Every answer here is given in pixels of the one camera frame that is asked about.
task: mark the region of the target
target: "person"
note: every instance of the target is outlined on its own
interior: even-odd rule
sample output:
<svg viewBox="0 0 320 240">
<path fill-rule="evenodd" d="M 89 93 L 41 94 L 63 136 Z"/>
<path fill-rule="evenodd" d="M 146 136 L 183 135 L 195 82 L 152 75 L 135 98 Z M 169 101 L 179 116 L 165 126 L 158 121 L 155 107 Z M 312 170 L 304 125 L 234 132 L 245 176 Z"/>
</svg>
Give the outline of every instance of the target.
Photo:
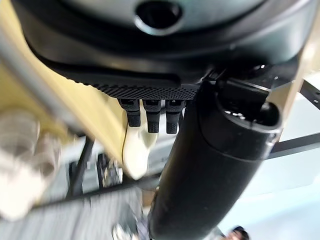
<svg viewBox="0 0 320 240">
<path fill-rule="evenodd" d="M 250 238 L 242 226 L 237 226 L 227 236 L 216 227 L 203 240 L 250 240 Z"/>
<path fill-rule="evenodd" d="M 235 227 L 223 240 L 250 240 L 249 234 L 242 226 Z"/>
</svg>

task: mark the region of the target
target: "beige panel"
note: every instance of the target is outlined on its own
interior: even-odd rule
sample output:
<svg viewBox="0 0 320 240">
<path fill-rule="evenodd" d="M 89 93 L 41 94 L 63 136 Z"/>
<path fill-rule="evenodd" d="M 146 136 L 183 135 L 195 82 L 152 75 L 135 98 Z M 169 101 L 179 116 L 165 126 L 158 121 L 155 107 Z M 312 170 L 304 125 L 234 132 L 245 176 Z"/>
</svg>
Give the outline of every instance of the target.
<svg viewBox="0 0 320 240">
<path fill-rule="evenodd" d="M 14 43 L 26 64 L 76 116 L 86 134 L 99 140 L 111 158 L 121 161 L 127 120 L 117 100 L 103 98 L 95 88 L 67 80 L 42 64 L 29 50 L 9 0 L 0 1 L 0 30 Z"/>
<path fill-rule="evenodd" d="M 288 117 L 297 92 L 300 91 L 304 76 L 312 71 L 318 71 L 319 68 L 320 12 L 318 10 L 312 32 L 301 54 L 300 65 L 295 80 L 289 85 L 276 89 L 268 98 L 270 102 L 275 103 L 282 110 L 285 120 Z"/>
</svg>

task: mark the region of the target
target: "metal rod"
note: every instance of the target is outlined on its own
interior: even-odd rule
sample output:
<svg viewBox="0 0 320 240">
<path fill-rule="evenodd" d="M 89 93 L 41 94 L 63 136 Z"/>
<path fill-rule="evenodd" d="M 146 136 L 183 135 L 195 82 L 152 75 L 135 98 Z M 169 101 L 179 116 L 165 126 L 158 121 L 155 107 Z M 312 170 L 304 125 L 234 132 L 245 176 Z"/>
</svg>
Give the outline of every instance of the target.
<svg viewBox="0 0 320 240">
<path fill-rule="evenodd" d="M 320 148 L 320 133 L 277 142 L 274 145 L 268 159 L 297 154 L 317 148 Z"/>
<path fill-rule="evenodd" d="M 70 197 L 60 199 L 57 201 L 44 203 L 41 205 L 35 205 L 32 209 L 45 208 L 45 207 L 69 203 L 69 202 L 81 200 L 81 199 L 89 199 L 89 198 L 97 196 L 97 195 L 108 194 L 108 193 L 121 191 L 121 190 L 125 190 L 125 189 L 132 188 L 132 187 L 147 188 L 150 185 L 153 185 L 156 187 L 158 185 L 160 175 L 161 175 L 161 173 L 156 173 L 154 175 L 142 177 L 139 180 L 132 180 L 131 179 L 131 180 L 127 181 L 126 183 L 122 183 L 119 185 L 110 186 L 110 187 L 102 188 L 102 189 L 97 189 L 94 191 L 86 192 L 81 195 L 74 195 L 74 196 L 70 196 Z"/>
<path fill-rule="evenodd" d="M 82 194 L 82 182 L 84 180 L 84 173 L 87 168 L 87 162 L 91 157 L 93 146 L 94 141 L 92 141 L 89 137 L 85 137 L 84 147 L 79 162 L 77 164 L 76 171 L 70 181 L 66 198 Z"/>
<path fill-rule="evenodd" d="M 320 90 L 314 87 L 312 84 L 303 81 L 302 87 L 300 89 L 300 93 L 308 99 L 310 103 L 312 103 L 315 107 L 320 110 Z"/>
</svg>

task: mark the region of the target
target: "gray floor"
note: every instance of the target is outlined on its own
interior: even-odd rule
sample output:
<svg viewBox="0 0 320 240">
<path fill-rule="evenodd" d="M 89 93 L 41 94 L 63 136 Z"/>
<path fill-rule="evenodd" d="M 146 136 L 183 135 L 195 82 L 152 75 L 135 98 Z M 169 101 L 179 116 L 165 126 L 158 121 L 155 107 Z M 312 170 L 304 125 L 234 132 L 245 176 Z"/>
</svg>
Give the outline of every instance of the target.
<svg viewBox="0 0 320 240">
<path fill-rule="evenodd" d="M 141 201 L 141 190 L 132 188 L 36 209 L 17 222 L 1 220 L 0 239 L 112 240 L 112 227 L 128 212 L 128 206 L 140 216 Z"/>
</svg>

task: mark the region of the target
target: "textured black surface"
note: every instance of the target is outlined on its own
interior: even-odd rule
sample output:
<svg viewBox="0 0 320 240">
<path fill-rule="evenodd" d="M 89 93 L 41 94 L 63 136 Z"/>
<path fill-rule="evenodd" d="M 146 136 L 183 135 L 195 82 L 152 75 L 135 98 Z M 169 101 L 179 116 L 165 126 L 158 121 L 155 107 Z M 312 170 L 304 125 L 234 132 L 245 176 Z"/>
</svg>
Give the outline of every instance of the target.
<svg viewBox="0 0 320 240">
<path fill-rule="evenodd" d="M 157 99 L 157 100 L 192 100 L 194 99 L 198 85 L 190 87 L 128 87 L 128 86 L 108 86 L 94 84 L 93 87 L 108 94 L 110 97 L 118 99 Z"/>
</svg>

